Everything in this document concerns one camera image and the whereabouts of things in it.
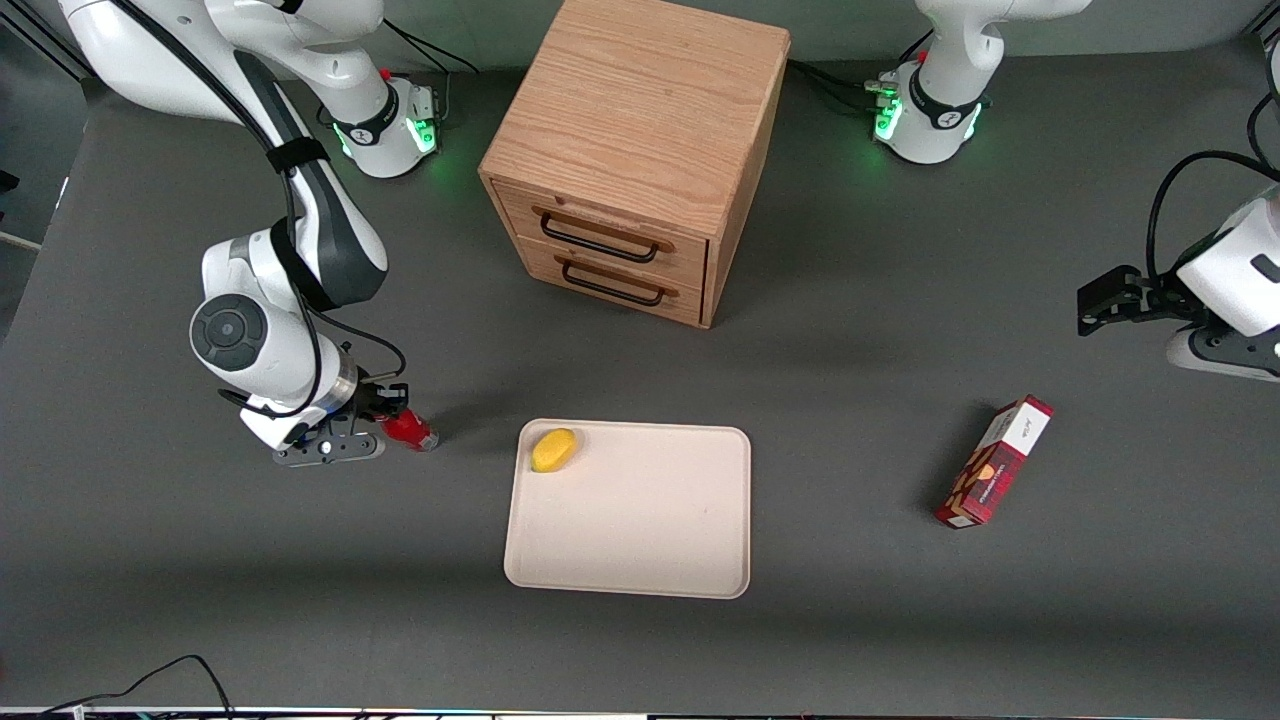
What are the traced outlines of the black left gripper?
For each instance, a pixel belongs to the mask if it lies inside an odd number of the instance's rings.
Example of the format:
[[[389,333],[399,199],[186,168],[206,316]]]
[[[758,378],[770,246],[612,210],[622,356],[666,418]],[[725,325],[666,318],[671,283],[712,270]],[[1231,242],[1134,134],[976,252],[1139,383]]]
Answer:
[[[1076,334],[1087,337],[1117,323],[1179,320],[1203,324],[1207,310],[1175,274],[1143,277],[1120,265],[1076,291]]]

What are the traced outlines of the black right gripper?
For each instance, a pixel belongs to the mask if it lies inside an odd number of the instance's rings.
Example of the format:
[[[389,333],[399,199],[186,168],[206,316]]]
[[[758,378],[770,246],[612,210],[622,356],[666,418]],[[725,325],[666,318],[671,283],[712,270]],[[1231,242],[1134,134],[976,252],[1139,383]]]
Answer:
[[[402,421],[411,416],[407,383],[358,384],[349,401],[339,411],[339,432],[355,434],[357,421],[378,424]]]

